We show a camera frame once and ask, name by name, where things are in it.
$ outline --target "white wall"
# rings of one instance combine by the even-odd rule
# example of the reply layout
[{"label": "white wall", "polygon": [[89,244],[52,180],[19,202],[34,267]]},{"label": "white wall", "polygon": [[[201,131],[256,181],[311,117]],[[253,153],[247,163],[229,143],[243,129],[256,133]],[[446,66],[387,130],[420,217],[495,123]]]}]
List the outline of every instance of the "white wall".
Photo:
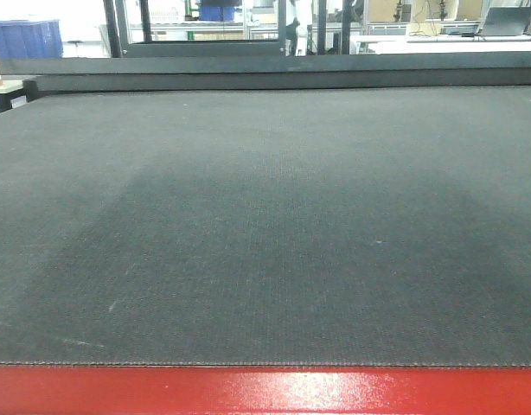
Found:
[{"label": "white wall", "polygon": [[97,41],[106,23],[102,0],[0,0],[0,20],[59,19],[63,41]]}]

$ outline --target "table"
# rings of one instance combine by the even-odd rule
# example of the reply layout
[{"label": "table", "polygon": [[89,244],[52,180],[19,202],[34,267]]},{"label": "table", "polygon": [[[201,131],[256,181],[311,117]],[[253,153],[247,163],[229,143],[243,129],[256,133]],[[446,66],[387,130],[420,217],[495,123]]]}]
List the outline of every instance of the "table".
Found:
[{"label": "table", "polygon": [[0,413],[531,413],[531,87],[0,117],[3,364]]},{"label": "table", "polygon": [[531,35],[461,37],[450,35],[353,35],[350,40],[377,54],[531,51]]},{"label": "table", "polygon": [[26,92],[22,80],[4,80],[0,86],[0,113],[11,110],[12,99],[23,96],[26,96]]}]

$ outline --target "gray felt conveyor belt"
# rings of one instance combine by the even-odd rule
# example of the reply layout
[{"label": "gray felt conveyor belt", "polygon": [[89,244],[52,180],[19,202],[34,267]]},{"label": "gray felt conveyor belt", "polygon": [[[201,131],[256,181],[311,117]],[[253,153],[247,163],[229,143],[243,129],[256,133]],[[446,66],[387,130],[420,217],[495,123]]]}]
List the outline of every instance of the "gray felt conveyor belt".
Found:
[{"label": "gray felt conveyor belt", "polygon": [[531,365],[531,87],[0,115],[0,362]]}]

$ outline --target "white table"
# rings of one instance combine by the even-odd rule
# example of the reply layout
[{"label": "white table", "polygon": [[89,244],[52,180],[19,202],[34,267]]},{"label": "white table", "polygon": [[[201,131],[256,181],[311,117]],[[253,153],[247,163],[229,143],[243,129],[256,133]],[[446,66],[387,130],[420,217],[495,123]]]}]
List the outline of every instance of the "white table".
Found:
[{"label": "white table", "polygon": [[12,109],[12,99],[26,96],[22,80],[4,80],[0,86],[0,113]]},{"label": "white table", "polygon": [[531,36],[407,36],[357,35],[353,43],[367,43],[376,54],[433,54],[455,52],[531,51]]}]

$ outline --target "laptop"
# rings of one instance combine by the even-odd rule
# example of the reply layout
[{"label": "laptop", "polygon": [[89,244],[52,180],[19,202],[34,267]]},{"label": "laptop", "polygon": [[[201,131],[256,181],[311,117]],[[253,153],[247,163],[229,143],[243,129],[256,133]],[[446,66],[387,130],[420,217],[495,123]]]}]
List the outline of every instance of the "laptop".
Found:
[{"label": "laptop", "polygon": [[523,35],[531,18],[530,7],[491,7],[484,24],[477,31],[480,36]]}]

